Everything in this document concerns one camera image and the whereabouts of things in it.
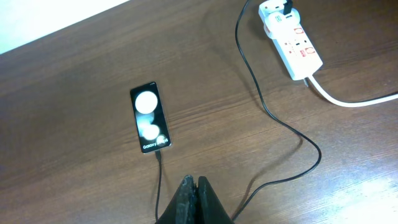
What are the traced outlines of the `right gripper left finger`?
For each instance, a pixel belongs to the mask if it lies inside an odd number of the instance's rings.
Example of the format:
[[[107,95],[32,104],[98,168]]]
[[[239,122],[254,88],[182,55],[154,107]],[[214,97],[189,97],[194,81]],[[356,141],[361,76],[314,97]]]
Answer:
[[[196,213],[196,185],[191,175],[181,181],[158,224],[194,224]]]

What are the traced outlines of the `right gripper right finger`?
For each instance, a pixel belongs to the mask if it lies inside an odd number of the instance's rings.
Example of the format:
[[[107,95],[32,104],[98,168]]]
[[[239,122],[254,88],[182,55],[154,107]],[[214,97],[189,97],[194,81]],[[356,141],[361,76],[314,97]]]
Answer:
[[[228,216],[208,179],[198,178],[197,202],[195,205],[195,223],[198,224],[234,224]]]

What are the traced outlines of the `black Samsung Galaxy phone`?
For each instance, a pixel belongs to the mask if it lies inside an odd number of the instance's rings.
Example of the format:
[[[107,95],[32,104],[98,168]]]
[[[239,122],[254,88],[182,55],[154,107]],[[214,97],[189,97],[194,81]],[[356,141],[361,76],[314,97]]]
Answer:
[[[144,154],[172,145],[166,116],[156,82],[130,90],[138,140]]]

